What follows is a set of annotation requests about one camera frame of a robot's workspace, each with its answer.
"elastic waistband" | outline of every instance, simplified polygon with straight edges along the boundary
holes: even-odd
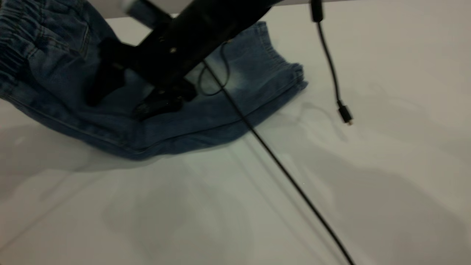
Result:
[[[39,22],[42,17],[42,1],[1,1],[0,82],[16,83],[19,70],[35,51],[34,42],[41,31]]]

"black wire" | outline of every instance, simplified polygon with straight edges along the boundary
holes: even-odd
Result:
[[[330,56],[329,48],[327,47],[327,43],[325,42],[324,32],[322,30],[321,23],[317,23],[317,31],[319,32],[319,38],[321,39],[322,47],[324,48],[325,56],[329,61],[330,71],[332,73],[333,84],[335,87],[335,96],[337,98],[337,104],[341,104],[342,100],[340,98],[340,88],[339,88],[339,81],[337,80],[337,72],[335,71],[335,66],[333,65],[332,57]]]
[[[273,151],[270,149],[270,147],[265,143],[265,141],[260,137],[258,132],[255,130],[255,128],[250,124],[250,122],[247,120],[247,118],[243,115],[242,111],[239,109],[237,106],[236,102],[232,98],[232,96],[229,94],[229,92],[226,90],[225,85],[221,83],[221,81],[218,79],[216,74],[213,72],[211,67],[207,64],[207,62],[204,60],[203,61],[204,67],[210,72],[216,83],[218,83],[218,86],[220,87],[219,92],[223,92],[224,95],[226,96],[227,100],[229,103],[232,105],[236,113],[240,116],[242,121],[245,123],[245,125],[250,129],[250,131],[253,133],[255,138],[259,141],[259,143],[263,146],[265,151],[271,156],[273,161],[276,163],[276,165],[280,168],[280,170],[285,174],[285,176],[288,178],[288,180],[291,182],[291,184],[295,187],[297,192],[301,195],[301,197],[304,199],[306,204],[309,206],[311,211],[317,216],[319,221],[322,223],[322,225],[325,227],[325,229],[329,232],[337,246],[339,247],[340,251],[342,254],[345,256],[346,260],[350,265],[355,265],[355,262],[351,258],[349,252],[347,249],[344,247],[343,243],[340,241],[339,237],[335,233],[335,231],[330,227],[329,223],[324,219],[324,217],[321,215],[321,213],[318,211],[316,206],[312,203],[312,201],[309,199],[309,197],[306,195],[306,193],[301,189],[299,184],[294,180],[294,178],[291,176],[291,174],[288,172],[288,170],[285,168],[285,166],[281,163],[281,161],[276,157],[276,155],[273,153]]]
[[[219,55],[221,56],[221,59],[222,61],[224,62],[224,65],[226,67],[226,73],[227,73],[227,78],[226,78],[226,82],[224,83],[224,87],[227,86],[227,84],[229,83],[229,79],[231,77],[231,68],[229,67],[229,63],[227,61],[227,58],[226,58],[226,53],[224,52],[224,48],[226,47],[226,45],[228,44],[229,42],[224,42],[222,45],[221,45],[221,49],[219,50]],[[203,91],[203,89],[201,88],[201,81],[203,79],[203,74],[204,72],[207,70],[208,68],[206,66],[203,67],[203,69],[201,70],[200,72],[200,75],[198,77],[198,90],[199,92],[204,95],[204,96],[207,96],[207,97],[212,97],[212,96],[215,96],[219,93],[221,93],[221,89],[219,89],[217,92],[213,93],[213,94],[207,94]]]

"blue denim jeans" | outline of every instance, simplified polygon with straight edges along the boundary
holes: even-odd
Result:
[[[132,119],[132,110],[152,87],[131,70],[125,87],[97,107],[87,106],[84,92],[94,82],[97,46],[104,38],[116,36],[85,0],[3,0],[0,98],[53,130],[130,159],[212,147],[248,131],[222,93],[199,95],[179,112]],[[273,49],[263,22],[243,31],[225,50],[231,68],[227,90],[253,125],[307,85],[302,66],[287,63]],[[219,49],[208,63],[225,80]],[[202,68],[187,79],[196,83]],[[209,74],[202,84],[207,93],[217,89]]]

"black cable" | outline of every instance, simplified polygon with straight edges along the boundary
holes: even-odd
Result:
[[[229,43],[228,41],[222,43],[221,49],[219,50],[219,55],[221,56],[221,59],[224,62],[224,65],[226,67],[226,73],[227,73],[227,78],[226,78],[226,82],[224,83],[224,87],[227,86],[227,84],[229,83],[229,79],[231,77],[231,68],[229,67],[229,63],[228,63],[227,58],[226,58],[226,53],[224,52],[224,48],[226,47],[226,45],[228,43]],[[198,76],[197,87],[198,87],[199,92],[202,95],[207,96],[207,97],[212,97],[212,96],[215,96],[215,95],[221,93],[222,90],[219,89],[217,92],[215,92],[213,94],[207,94],[203,91],[203,89],[201,88],[201,81],[203,79],[203,74],[207,69],[208,68],[206,66],[204,66],[203,69],[201,70],[200,75]]]
[[[335,87],[335,97],[337,99],[337,105],[339,106],[340,115],[342,116],[342,119],[345,123],[352,125],[353,118],[350,114],[348,107],[343,104],[342,99],[340,97],[340,88],[339,88],[339,81],[337,80],[337,72],[335,71],[335,66],[333,65],[332,57],[330,56],[327,43],[325,42],[324,32],[322,30],[322,25],[320,21],[317,22],[317,31],[319,32],[319,38],[321,39],[325,56],[327,57],[327,60],[329,61],[330,71],[332,73],[333,85]]]
[[[317,30],[319,31],[319,38],[321,39],[322,47],[324,48],[325,56],[329,61],[330,71],[332,73],[333,85],[335,87],[335,97],[337,102],[341,102],[340,98],[340,89],[339,89],[339,81],[337,80],[337,72],[335,71],[335,66],[333,65],[332,57],[330,56],[329,48],[327,47],[327,43],[325,42],[324,32],[322,30],[321,23],[317,23]]]
[[[322,225],[325,227],[325,229],[329,232],[337,246],[339,247],[340,251],[342,254],[345,256],[346,260],[350,265],[355,265],[353,262],[353,259],[350,257],[350,254],[348,253],[347,249],[344,247],[340,239],[338,238],[337,234],[334,232],[334,230],[330,227],[329,223],[324,219],[324,217],[320,214],[318,209],[314,206],[314,204],[311,202],[309,197],[306,195],[306,193],[301,189],[299,184],[294,180],[294,178],[291,176],[291,174],[288,172],[288,170],[285,168],[285,166],[280,162],[280,160],[276,157],[276,155],[273,153],[273,151],[268,147],[268,145],[265,143],[265,141],[260,137],[258,132],[255,130],[255,128],[250,124],[250,122],[247,120],[247,118],[243,115],[242,111],[239,109],[237,106],[236,102],[232,98],[232,96],[229,94],[229,92],[226,90],[225,86],[221,83],[221,81],[218,79],[216,74],[213,72],[211,67],[206,63],[206,61],[203,61],[203,64],[205,68],[210,72],[216,83],[218,83],[218,86],[220,87],[220,91],[224,93],[226,96],[227,100],[229,103],[232,105],[236,113],[240,116],[242,121],[245,123],[245,125],[250,129],[250,131],[253,133],[255,138],[259,141],[259,143],[263,146],[265,151],[271,156],[273,161],[276,163],[276,165],[280,168],[280,170],[285,174],[285,176],[289,179],[291,184],[295,187],[297,192],[301,195],[301,197],[304,199],[306,204],[309,206],[311,211],[317,216],[317,218],[320,220]]]

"white table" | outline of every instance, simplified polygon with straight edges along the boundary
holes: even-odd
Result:
[[[336,114],[315,25],[298,5],[264,20],[310,85],[259,131],[357,264],[471,264],[471,4],[358,0],[325,9],[355,125]],[[148,33],[130,18],[109,23],[126,42]],[[131,162],[5,102],[0,263],[345,264],[251,135]]]

